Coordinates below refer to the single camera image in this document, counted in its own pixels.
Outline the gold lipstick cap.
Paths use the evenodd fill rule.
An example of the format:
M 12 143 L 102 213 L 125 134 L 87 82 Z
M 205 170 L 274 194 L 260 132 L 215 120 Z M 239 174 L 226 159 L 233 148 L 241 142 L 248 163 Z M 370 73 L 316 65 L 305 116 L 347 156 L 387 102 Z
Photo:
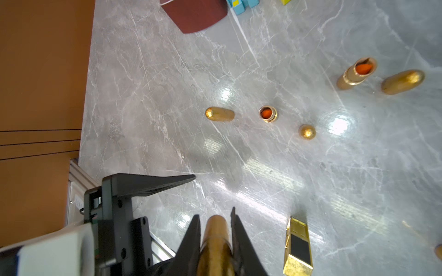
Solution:
M 386 78 L 381 84 L 381 91 L 387 95 L 395 95 L 418 87 L 424 80 L 425 72 L 406 70 Z
M 316 129 L 312 125 L 303 124 L 298 129 L 299 136 L 305 140 L 312 140 L 316 137 Z

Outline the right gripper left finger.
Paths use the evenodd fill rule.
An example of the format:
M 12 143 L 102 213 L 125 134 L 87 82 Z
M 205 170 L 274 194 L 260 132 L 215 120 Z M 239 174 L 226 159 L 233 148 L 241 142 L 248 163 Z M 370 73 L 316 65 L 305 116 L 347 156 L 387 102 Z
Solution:
M 200 243 L 200 216 L 194 215 L 176 256 L 166 270 L 165 276 L 195 276 L 199 263 Z

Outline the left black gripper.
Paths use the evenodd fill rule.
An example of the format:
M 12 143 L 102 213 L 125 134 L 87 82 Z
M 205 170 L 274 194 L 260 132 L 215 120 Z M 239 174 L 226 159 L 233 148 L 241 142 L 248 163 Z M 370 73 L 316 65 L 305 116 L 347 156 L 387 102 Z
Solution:
M 92 225 L 98 276 L 143 276 L 153 263 L 147 218 L 135 219 L 132 198 L 148 197 L 196 179 L 118 173 L 84 195 L 84 222 Z

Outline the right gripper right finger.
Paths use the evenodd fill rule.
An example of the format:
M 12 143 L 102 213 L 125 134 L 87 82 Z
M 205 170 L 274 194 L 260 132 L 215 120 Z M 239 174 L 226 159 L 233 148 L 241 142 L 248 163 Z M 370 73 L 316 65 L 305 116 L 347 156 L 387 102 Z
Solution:
M 233 268 L 236 276 L 267 276 L 261 264 L 252 242 L 245 228 L 236 214 L 236 208 L 231 211 L 231 232 L 233 250 Z

